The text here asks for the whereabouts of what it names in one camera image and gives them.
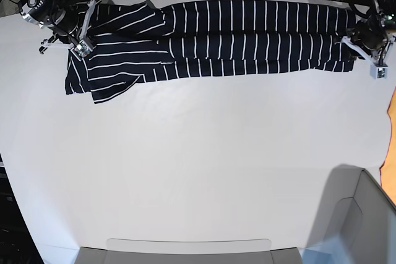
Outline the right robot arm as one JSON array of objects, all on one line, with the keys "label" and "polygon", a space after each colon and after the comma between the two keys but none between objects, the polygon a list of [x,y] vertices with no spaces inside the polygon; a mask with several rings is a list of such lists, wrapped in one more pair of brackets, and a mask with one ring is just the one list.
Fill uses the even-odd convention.
[{"label": "right robot arm", "polygon": [[51,37],[44,39],[39,53],[60,48],[71,51],[81,60],[96,48],[88,35],[90,21],[101,0],[20,0],[19,14],[40,29],[51,30]]}]

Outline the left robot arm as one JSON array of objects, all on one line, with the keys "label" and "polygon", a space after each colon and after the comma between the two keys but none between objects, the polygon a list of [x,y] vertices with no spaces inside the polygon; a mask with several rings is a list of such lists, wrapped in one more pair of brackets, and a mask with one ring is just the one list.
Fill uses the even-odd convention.
[{"label": "left robot arm", "polygon": [[354,53],[377,69],[387,67],[395,43],[395,0],[345,0],[358,17],[342,39]]}]

